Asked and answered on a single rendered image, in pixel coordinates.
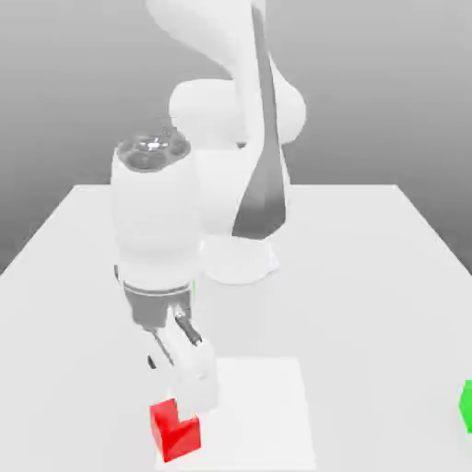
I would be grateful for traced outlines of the small green cube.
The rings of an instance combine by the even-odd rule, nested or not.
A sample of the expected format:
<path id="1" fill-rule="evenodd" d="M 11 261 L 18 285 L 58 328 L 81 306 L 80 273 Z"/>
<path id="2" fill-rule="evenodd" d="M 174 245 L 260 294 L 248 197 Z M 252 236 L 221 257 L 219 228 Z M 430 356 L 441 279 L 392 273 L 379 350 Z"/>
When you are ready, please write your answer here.
<path id="1" fill-rule="evenodd" d="M 459 411 L 466 431 L 472 434 L 472 379 L 466 379 L 459 398 Z"/>

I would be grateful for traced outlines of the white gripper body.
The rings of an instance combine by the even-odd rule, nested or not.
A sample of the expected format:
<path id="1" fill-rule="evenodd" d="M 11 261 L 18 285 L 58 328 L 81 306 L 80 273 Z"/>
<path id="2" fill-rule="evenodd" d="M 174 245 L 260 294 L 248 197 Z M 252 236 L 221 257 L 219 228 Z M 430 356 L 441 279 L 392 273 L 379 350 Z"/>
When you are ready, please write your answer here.
<path id="1" fill-rule="evenodd" d="M 146 336 L 148 364 L 170 393 L 179 396 L 185 387 L 207 385 L 216 369 L 215 354 L 192 324 L 148 328 Z"/>

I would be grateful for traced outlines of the small red cube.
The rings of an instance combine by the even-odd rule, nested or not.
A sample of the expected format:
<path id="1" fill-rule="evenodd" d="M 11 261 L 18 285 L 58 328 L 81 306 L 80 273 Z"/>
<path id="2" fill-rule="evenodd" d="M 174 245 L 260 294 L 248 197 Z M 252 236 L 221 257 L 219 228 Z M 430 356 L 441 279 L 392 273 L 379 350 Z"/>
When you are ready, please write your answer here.
<path id="1" fill-rule="evenodd" d="M 180 420 L 174 398 L 149 407 L 150 428 L 164 463 L 201 448 L 200 421 L 197 416 Z"/>

